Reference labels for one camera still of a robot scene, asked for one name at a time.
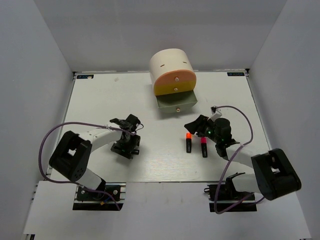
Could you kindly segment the green highlighter marker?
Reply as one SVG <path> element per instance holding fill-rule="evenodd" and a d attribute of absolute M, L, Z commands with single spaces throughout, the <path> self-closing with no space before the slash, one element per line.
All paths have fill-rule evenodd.
<path fill-rule="evenodd" d="M 132 153 L 133 155 L 139 155 L 140 150 L 139 150 L 139 149 L 134 149 L 131 153 Z"/>

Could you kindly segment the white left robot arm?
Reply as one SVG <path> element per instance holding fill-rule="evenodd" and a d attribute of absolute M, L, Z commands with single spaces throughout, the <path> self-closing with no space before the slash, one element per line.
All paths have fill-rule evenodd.
<path fill-rule="evenodd" d="M 88 168 L 91 153 L 112 144 L 110 150 L 131 160 L 138 155 L 141 137 L 137 135 L 141 121 L 133 114 L 126 119 L 113 118 L 109 125 L 83 133 L 65 132 L 49 159 L 49 166 L 69 182 L 88 189 L 94 199 L 105 196 L 106 181 Z"/>

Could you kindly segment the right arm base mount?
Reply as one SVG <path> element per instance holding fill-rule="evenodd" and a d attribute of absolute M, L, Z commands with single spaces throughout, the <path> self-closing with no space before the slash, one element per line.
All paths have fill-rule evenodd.
<path fill-rule="evenodd" d="M 215 193 L 217 189 L 217 184 L 209 184 L 207 187 L 204 188 L 204 194 L 208 195 L 209 201 L 209 211 L 214 213 L 214 200 L 215 200 Z M 236 203 L 237 201 L 241 200 L 242 198 L 246 197 L 249 193 L 248 192 L 236 192 L 234 195 L 227 193 L 226 187 L 224 184 L 220 186 L 219 194 L 216 203 L 216 209 L 218 212 L 230 207 L 232 204 Z M 242 201 L 237 206 L 229 209 L 227 212 L 235 213 L 235 212 L 257 212 L 256 207 L 256 198 L 254 194 L 251 194 L 246 200 Z"/>

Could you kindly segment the pink highlighter marker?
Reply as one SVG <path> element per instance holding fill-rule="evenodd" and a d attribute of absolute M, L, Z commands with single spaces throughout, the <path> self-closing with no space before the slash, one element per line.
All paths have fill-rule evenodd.
<path fill-rule="evenodd" d="M 208 157 L 207 139 L 205 137 L 202 137 L 200 139 L 200 144 L 201 144 L 202 157 L 207 158 Z"/>

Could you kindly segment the cream round drawer container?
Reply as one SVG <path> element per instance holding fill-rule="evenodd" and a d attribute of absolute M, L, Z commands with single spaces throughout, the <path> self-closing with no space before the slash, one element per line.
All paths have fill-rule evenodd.
<path fill-rule="evenodd" d="M 157 107 L 163 113 L 180 113 L 197 102 L 196 74 L 187 54 L 178 48 L 155 53 L 149 61 L 149 74 Z"/>

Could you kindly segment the orange highlighter marker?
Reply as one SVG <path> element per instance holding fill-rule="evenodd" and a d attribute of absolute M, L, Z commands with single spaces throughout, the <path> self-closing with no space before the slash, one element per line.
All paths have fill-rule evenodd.
<path fill-rule="evenodd" d="M 192 152 L 192 134 L 187 132 L 185 136 L 185 142 L 186 142 L 186 152 L 191 153 Z"/>

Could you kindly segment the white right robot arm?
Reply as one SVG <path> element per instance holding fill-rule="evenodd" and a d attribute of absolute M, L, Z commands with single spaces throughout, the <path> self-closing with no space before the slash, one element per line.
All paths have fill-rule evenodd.
<path fill-rule="evenodd" d="M 258 193 L 271 201 L 302 188 L 300 178 L 282 149 L 275 148 L 266 153 L 254 153 L 232 137 L 228 119 L 200 115 L 184 127 L 193 135 L 212 140 L 221 158 L 253 169 L 251 174 L 237 172 L 226 177 L 219 194 L 238 200 L 249 193 Z"/>

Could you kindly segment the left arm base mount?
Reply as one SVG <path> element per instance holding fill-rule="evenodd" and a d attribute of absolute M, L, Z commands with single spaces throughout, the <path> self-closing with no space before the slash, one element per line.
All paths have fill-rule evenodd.
<path fill-rule="evenodd" d="M 82 186 L 76 188 L 72 209 L 74 211 L 120 211 L 125 203 L 126 184 L 125 183 L 107 183 L 104 191 L 108 194 L 89 192 Z"/>

